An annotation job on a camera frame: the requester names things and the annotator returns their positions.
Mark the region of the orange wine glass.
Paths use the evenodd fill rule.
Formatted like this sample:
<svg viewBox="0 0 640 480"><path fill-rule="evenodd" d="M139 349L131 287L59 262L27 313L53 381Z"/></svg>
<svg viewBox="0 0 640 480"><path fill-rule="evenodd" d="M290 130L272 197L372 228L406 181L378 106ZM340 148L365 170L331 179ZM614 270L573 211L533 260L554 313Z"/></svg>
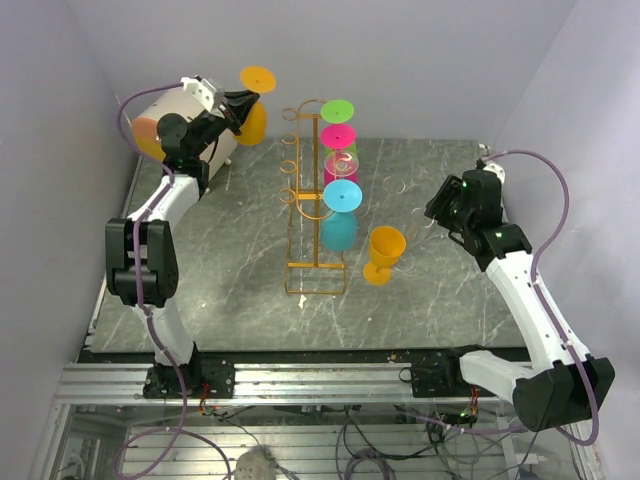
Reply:
<svg viewBox="0 0 640 480"><path fill-rule="evenodd" d="M277 81L275 75L262 66L247 66L240 73L243 86L256 94L272 92ZM255 146L261 143L265 137L268 124L266 108L260 100L257 100L250 108L249 114L241 127L241 134L236 137L239 144Z"/></svg>
<svg viewBox="0 0 640 480"><path fill-rule="evenodd" d="M369 260L363 268L363 277L371 285L387 284L392 268L406 250L405 236L391 226L376 227L369 238Z"/></svg>

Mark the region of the clear wine glass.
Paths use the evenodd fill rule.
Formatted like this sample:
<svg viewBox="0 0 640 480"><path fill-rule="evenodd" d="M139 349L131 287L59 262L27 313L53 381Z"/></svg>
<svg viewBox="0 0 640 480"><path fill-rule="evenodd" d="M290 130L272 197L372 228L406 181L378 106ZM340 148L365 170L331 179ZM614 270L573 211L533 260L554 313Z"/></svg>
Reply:
<svg viewBox="0 0 640 480"><path fill-rule="evenodd" d="M387 197L400 195L406 190L406 183L398 176L386 177L382 186Z"/></svg>
<svg viewBox="0 0 640 480"><path fill-rule="evenodd" d="M325 171L335 177L347 177L359 169L359 158L350 151L332 151L324 162Z"/></svg>
<svg viewBox="0 0 640 480"><path fill-rule="evenodd" d="M424 207L414 208L404 228L406 249L397 267L401 273L411 271L416 262L416 255L420 245L429 236L434 220L425 215Z"/></svg>

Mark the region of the green plastic wine glass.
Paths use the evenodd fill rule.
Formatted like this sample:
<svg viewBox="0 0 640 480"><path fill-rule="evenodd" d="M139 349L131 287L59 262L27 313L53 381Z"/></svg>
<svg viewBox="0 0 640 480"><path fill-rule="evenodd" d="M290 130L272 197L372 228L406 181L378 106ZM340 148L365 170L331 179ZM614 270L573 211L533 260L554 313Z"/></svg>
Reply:
<svg viewBox="0 0 640 480"><path fill-rule="evenodd" d="M327 123L320 140L327 150L357 152L355 128L350 124L355 108L345 99L327 101L320 109L321 119Z"/></svg>

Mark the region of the pink plastic wine glass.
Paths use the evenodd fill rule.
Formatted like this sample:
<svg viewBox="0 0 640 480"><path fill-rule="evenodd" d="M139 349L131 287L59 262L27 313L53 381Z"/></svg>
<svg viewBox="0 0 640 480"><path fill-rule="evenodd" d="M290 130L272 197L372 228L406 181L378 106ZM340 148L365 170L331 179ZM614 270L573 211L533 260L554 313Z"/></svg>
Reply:
<svg viewBox="0 0 640 480"><path fill-rule="evenodd" d="M329 153L331 153L332 151L343 151L343 150L327 150L327 149L325 148L325 158L326 158L326 156L327 156ZM323 175L324 175L324 184L325 184L325 185L328 185L329 183L331 183L331 182L333 182L333 181L335 181L335 180L341 180L341 179L350 180L350 181L352 181L352 182L357 183L357 182L358 182L358 171L357 171L355 174L350 175L350 176L347 176L347 177L335 177L335 176L333 176L333 175L328 174L328 173L325 171L325 169L324 169L324 170L323 170Z"/></svg>

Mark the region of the blue plastic wine glass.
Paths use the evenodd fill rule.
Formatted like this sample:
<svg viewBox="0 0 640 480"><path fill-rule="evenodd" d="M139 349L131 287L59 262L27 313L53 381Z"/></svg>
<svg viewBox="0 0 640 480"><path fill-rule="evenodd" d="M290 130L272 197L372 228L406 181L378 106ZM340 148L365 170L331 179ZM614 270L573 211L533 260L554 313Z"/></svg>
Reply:
<svg viewBox="0 0 640 480"><path fill-rule="evenodd" d="M362 203L361 188L353 181L334 180L323 192L329 216L321 222L320 240L332 252L344 252L357 239L358 222L355 211Z"/></svg>

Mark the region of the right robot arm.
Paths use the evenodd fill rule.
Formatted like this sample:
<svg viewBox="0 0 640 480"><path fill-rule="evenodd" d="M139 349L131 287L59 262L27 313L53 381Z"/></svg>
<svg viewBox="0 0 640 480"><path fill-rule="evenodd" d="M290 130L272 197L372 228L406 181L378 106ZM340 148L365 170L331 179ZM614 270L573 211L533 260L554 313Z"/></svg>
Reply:
<svg viewBox="0 0 640 480"><path fill-rule="evenodd" d="M530 364L504 360L487 349L463 354L440 373L450 394L474 385L511 403L530 431L558 429L598 413L615 378L607 358L594 357L571 332L534 263L523 230L503 218L502 181L489 170L448 176L425 215L462 246L496 286L527 348Z"/></svg>

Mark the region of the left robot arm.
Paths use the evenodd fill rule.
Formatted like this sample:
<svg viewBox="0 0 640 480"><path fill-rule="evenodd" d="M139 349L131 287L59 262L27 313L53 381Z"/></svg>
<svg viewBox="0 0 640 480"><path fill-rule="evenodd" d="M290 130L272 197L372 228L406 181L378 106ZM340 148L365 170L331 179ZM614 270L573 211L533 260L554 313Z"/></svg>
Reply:
<svg viewBox="0 0 640 480"><path fill-rule="evenodd" d="M147 399L192 397L207 386L200 352L175 302L179 266L172 230L208 188L210 163L203 152L215 153L225 133L259 143L265 128L266 112L251 90L225 93L192 118L165 113L149 136L162 153L158 188L134 213L105 226L107 289L136 312L154 348L143 389Z"/></svg>

